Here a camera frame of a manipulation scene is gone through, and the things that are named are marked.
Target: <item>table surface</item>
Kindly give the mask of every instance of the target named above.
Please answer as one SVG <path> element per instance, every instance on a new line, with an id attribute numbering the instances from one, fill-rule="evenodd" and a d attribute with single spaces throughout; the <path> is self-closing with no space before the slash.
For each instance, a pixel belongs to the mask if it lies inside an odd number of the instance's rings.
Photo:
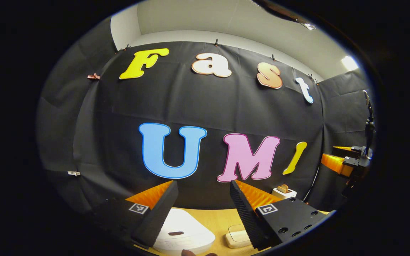
<path id="1" fill-rule="evenodd" d="M 197 256 L 205 256 L 208 253 L 216 253 L 218 256 L 247 256 L 259 253 L 257 249 L 252 248 L 252 245 L 244 246 L 241 248 L 230 248 L 225 240 L 226 233 L 229 233 L 228 228 L 233 225 L 242 224 L 238 212 L 236 209 L 219 209 L 219 210 L 200 210 L 200 209 L 183 209 L 192 215 L 198 222 L 204 225 L 208 230 L 210 230 L 215 236 L 215 241 L 211 248 L 205 253 L 198 254 Z M 166 254 L 160 253 L 153 248 L 148 250 L 153 254 L 166 256 Z"/>

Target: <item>hole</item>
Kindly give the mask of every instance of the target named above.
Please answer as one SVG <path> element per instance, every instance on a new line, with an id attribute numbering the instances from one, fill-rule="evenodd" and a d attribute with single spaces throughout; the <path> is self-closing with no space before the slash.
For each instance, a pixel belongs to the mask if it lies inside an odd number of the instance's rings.
<path id="1" fill-rule="evenodd" d="M 177 232 L 170 232 L 169 235 L 183 235 L 183 231 L 177 231 Z"/>
<path id="2" fill-rule="evenodd" d="M 278 233 L 282 234 L 282 233 L 286 233 L 289 229 L 288 228 L 281 228 L 278 230 Z"/>

